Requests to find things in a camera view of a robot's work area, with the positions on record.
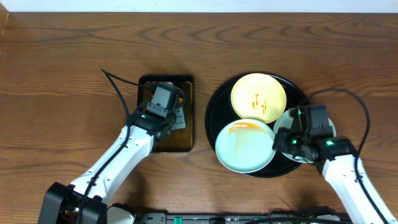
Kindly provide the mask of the yellow plate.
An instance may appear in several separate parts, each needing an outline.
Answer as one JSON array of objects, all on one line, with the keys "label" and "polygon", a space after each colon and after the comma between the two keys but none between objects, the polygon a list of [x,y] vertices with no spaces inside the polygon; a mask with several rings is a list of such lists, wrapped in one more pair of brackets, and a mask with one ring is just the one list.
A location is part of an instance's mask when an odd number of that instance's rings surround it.
[{"label": "yellow plate", "polygon": [[277,120],[287,106],[284,87],[274,77],[264,73],[241,77],[233,85],[230,98],[239,117],[263,123]]}]

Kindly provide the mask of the light blue plate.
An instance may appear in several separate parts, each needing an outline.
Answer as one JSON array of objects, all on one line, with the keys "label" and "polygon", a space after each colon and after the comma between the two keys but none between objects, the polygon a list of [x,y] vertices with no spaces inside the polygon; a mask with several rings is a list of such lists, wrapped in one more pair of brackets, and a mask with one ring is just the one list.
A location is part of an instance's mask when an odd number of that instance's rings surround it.
[{"label": "light blue plate", "polygon": [[255,119],[239,119],[227,124],[217,135],[215,153],[221,164],[233,172],[256,172],[274,158],[274,138],[267,124]]}]

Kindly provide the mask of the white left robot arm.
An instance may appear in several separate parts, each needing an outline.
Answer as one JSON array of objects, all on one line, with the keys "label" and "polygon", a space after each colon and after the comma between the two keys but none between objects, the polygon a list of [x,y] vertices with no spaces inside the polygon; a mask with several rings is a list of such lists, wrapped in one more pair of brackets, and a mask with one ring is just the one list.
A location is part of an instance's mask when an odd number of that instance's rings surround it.
[{"label": "white left robot arm", "polygon": [[84,174],[69,185],[46,191],[39,223],[134,223],[135,215],[111,201],[126,177],[167,138],[183,103],[143,102],[126,118],[117,140]]}]

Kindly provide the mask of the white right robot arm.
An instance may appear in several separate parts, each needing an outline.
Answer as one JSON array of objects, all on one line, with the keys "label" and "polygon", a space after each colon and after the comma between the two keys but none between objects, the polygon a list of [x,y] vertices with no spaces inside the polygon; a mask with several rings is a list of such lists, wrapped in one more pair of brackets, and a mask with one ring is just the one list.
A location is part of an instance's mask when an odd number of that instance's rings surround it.
[{"label": "white right robot arm", "polygon": [[287,110],[275,122],[274,133],[273,150],[292,161],[314,165],[353,223],[397,223],[351,141],[337,136],[325,106]]}]

